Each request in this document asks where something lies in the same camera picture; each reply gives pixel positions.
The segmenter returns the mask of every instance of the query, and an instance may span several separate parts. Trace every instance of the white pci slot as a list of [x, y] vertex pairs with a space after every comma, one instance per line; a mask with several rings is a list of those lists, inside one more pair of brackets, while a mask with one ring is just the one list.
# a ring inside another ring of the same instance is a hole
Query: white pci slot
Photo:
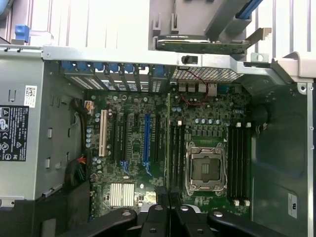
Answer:
[[105, 156], [107, 146], [108, 111], [101, 110], [99, 156]]

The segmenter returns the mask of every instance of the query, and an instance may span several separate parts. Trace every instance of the warning label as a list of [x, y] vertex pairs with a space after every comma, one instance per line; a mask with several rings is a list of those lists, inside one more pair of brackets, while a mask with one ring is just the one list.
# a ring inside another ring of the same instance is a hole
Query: warning label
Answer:
[[0, 161], [26, 161], [29, 106], [0, 105]]

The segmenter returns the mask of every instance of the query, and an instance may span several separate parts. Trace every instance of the red wire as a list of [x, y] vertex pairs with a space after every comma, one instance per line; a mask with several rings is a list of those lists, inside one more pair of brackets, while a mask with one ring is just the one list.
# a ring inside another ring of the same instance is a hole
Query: red wire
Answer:
[[[200, 81], [202, 81], [203, 84], [205, 85], [205, 87], [206, 87], [206, 93], [205, 93], [204, 101], [206, 101], [207, 98], [208, 98], [208, 84], [207, 84], [202, 78], [200, 78], [200, 77], [198, 77], [197, 75], [195, 75], [193, 72], [190, 72], [190, 71], [187, 71], [187, 72], [190, 73], [190, 74], [191, 74], [192, 76], [194, 76], [195, 78], [197, 78], [197, 79], [199, 79]], [[190, 101], [186, 100], [183, 95], [181, 95], [180, 97], [181, 97], [181, 100], [183, 100], [184, 102], [186, 102], [188, 105], [200, 106], [200, 105], [203, 105], [203, 104], [204, 104], [204, 102], [192, 104]]]

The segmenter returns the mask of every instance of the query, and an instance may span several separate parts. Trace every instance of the regulatory label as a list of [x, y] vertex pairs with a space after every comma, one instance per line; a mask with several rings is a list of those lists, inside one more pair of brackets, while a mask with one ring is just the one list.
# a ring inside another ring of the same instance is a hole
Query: regulatory label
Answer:
[[297, 219], [297, 197], [293, 194], [288, 194], [288, 214]]
[[35, 108], [37, 90], [38, 87], [36, 85], [25, 86], [24, 106]]
[[26, 161], [29, 107], [0, 105], [0, 161]]

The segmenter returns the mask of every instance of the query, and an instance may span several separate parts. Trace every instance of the motherboard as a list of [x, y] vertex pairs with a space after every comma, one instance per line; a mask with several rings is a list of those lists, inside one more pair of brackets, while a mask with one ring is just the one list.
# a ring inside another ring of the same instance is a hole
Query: motherboard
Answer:
[[201, 212], [249, 218], [250, 95], [223, 85], [204, 93], [89, 91], [86, 151], [91, 216], [156, 203], [156, 186], [177, 186]]

